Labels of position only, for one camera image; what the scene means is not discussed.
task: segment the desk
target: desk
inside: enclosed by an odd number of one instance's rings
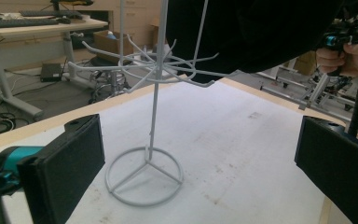
[[[326,115],[298,110],[228,79],[207,89],[162,86],[155,145],[181,162],[185,182],[172,200],[158,206],[139,208],[115,199],[105,188],[106,168],[124,150],[148,144],[152,90],[146,87],[4,133],[0,150],[43,146],[63,132],[65,122],[99,113],[106,165],[68,223],[323,223],[324,195],[296,167],[294,157],[302,114]],[[13,223],[30,223],[21,200],[21,193],[6,197],[7,209]]]
[[[69,32],[75,30],[85,30],[104,27],[107,23],[104,21],[86,20],[81,23],[57,24],[46,26],[16,27],[0,29],[0,38],[13,38],[19,36],[32,36],[36,34],[61,33],[62,40],[33,45],[25,45],[16,48],[0,49],[0,89],[3,93],[3,100],[28,114],[37,118],[43,114],[43,111],[33,105],[23,102],[14,97],[7,83],[5,69],[15,66],[21,66],[28,63],[37,63],[65,55],[69,62],[74,62],[74,53],[72,41]],[[67,78],[86,83],[81,78],[76,77],[70,69],[70,75]]]

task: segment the chair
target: chair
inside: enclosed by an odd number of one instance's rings
[[[117,66],[117,63],[107,61],[98,56],[93,57],[89,62],[95,67]],[[91,99],[89,99],[89,104],[118,96],[124,93],[124,88],[130,88],[126,77],[115,70],[97,70],[91,74],[90,80],[95,81],[96,85],[91,94]]]

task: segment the human hand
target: human hand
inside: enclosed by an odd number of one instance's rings
[[[341,53],[331,49],[317,49],[316,62],[324,73],[334,72],[342,66],[342,76],[358,77],[358,44],[345,44]]]

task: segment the tabletop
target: tabletop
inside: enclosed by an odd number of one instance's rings
[[[179,83],[159,91],[155,145],[182,164],[185,182],[164,204],[140,208],[119,202],[106,189],[104,175],[118,154],[148,144],[151,90],[2,135],[10,140],[0,141],[0,150],[43,146],[63,132],[66,121],[99,113],[106,165],[68,223],[319,223],[324,195],[294,157],[303,114],[326,116],[227,79],[207,89]],[[31,222],[23,194],[4,201],[13,223]]]

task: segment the wire stand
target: wire stand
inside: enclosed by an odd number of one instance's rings
[[[124,3],[123,2],[124,2],[123,0],[121,0],[121,2],[120,2],[120,12],[121,12],[120,13],[120,40],[119,40],[120,41],[120,54],[115,54],[115,53],[107,52],[107,51],[100,50],[100,49],[94,49],[94,48],[90,47],[85,42],[83,42],[83,45],[85,45],[86,48],[92,52],[102,53],[102,54],[114,56],[114,57],[117,57],[120,59],[118,66],[99,67],[100,70],[118,71],[125,75],[135,77],[140,80],[138,83],[136,83],[129,90],[124,89],[124,91],[126,93],[133,92],[134,90],[138,89],[139,86],[141,84],[145,83],[146,81],[153,82],[155,85],[152,124],[151,124],[151,132],[150,132],[150,145],[146,146],[146,147],[132,148],[132,149],[129,149],[129,150],[121,153],[109,165],[109,167],[107,168],[106,176],[105,176],[105,183],[106,183],[106,186],[107,186],[109,192],[111,192],[113,194],[113,196],[115,196],[118,200],[122,201],[123,203],[135,205],[135,206],[151,206],[151,205],[156,205],[159,203],[164,203],[164,202],[168,201],[170,198],[172,198],[177,193],[177,191],[179,190],[179,188],[181,187],[181,185],[184,181],[183,170],[182,170],[182,167],[179,164],[179,162],[168,152],[154,147],[157,104],[158,104],[158,85],[160,83],[176,83],[176,82],[183,81],[183,82],[186,82],[189,84],[193,84],[196,86],[206,88],[206,87],[213,85],[214,81],[212,80],[209,83],[201,84],[201,83],[192,81],[191,78],[193,78],[196,74],[219,76],[219,77],[230,77],[230,76],[235,76],[235,74],[230,74],[230,75],[229,74],[221,74],[221,73],[201,71],[201,70],[196,69],[196,66],[195,66],[196,62],[212,60],[215,57],[217,57],[217,54],[216,54],[210,58],[203,58],[203,59],[197,58],[199,46],[200,46],[200,38],[201,38],[203,23],[204,23],[205,14],[206,14],[207,6],[208,6],[208,0],[205,0],[205,3],[204,3],[204,9],[203,9],[201,23],[200,23],[200,31],[199,31],[197,46],[195,49],[193,60],[183,60],[181,58],[174,57],[170,54],[172,49],[174,48],[176,41],[171,46],[169,52],[164,52],[166,20],[167,20],[167,12],[168,12],[168,0],[164,0],[161,2],[160,24],[159,24],[159,29],[158,29],[157,53],[143,52],[131,41],[130,37],[128,36],[128,39],[130,40],[132,46],[136,49],[136,51],[138,53],[124,56],[122,54],[122,52],[123,52],[123,27],[124,27],[124,25],[123,25]],[[137,60],[137,59],[135,59],[136,56],[143,56],[140,58],[141,59],[146,58],[146,60]],[[124,61],[132,61],[133,63],[138,63],[138,64],[124,65],[123,64]],[[69,65],[74,67],[77,70],[89,70],[89,71],[95,70],[95,67],[80,67],[75,63],[69,63]],[[147,69],[149,72],[144,77],[140,77],[140,76],[135,75],[131,72],[131,69],[133,69],[133,68],[143,68],[143,69]],[[188,72],[188,73],[190,73],[190,76],[180,77],[177,74],[175,74],[172,70]],[[162,77],[163,71],[168,73],[166,78]],[[121,161],[126,160],[126,157],[129,157],[129,156],[131,158],[134,157],[134,155],[136,154],[137,151],[145,152],[145,156],[142,158],[142,161],[140,162],[141,165],[139,165],[135,169],[133,167],[130,167],[129,169],[119,169],[119,170],[130,170],[130,173],[127,175],[124,175],[124,177],[121,177],[121,179],[118,182],[116,182],[116,184],[112,184],[112,182],[113,182],[112,181],[112,178],[113,178],[112,172],[114,170],[114,167],[120,165],[120,163],[126,163],[126,162],[121,162]],[[160,154],[160,156],[162,156],[162,158],[158,157],[158,160],[156,160],[156,159],[153,160],[153,152],[154,151],[158,152],[158,154]],[[172,174],[173,173],[172,169],[169,172],[166,170],[165,163],[160,166],[158,166],[155,163],[155,161],[161,161],[161,160],[164,160],[164,158],[165,159],[168,158],[169,161],[171,161],[171,163],[173,163],[173,166],[176,167],[176,171],[175,171],[175,172],[177,172],[176,175]],[[160,174],[163,174],[165,179],[168,179],[169,181],[171,181],[170,185],[173,185],[171,187],[171,190],[168,190],[168,193],[165,193],[165,196],[163,195],[161,197],[156,197],[158,199],[151,200],[150,202],[139,202],[140,201],[139,197],[138,197],[139,195],[135,196],[135,197],[137,197],[136,200],[130,199],[130,197],[128,197],[128,196],[123,196],[122,193],[123,192],[125,193],[126,191],[128,192],[128,191],[132,190],[132,191],[135,191],[135,194],[137,192],[139,192],[138,189],[140,186],[138,184],[136,186],[133,186],[130,182],[134,178],[142,178],[142,175],[145,175],[145,171],[147,170],[148,167],[152,167],[153,169],[157,170]],[[155,176],[153,176],[153,177],[155,179],[152,182],[161,182],[161,181],[159,181],[159,177],[155,177]],[[148,182],[149,181],[147,179],[145,179],[143,182],[140,183],[140,185],[142,185],[141,187],[144,187]],[[159,186],[154,186],[152,188],[152,190],[154,191],[154,193],[167,191],[167,190],[165,190],[167,188],[166,183],[167,182],[164,182],[164,183],[160,184]],[[148,194],[147,192],[142,192],[140,194],[145,197],[148,196],[148,195],[146,195],[146,194]]]

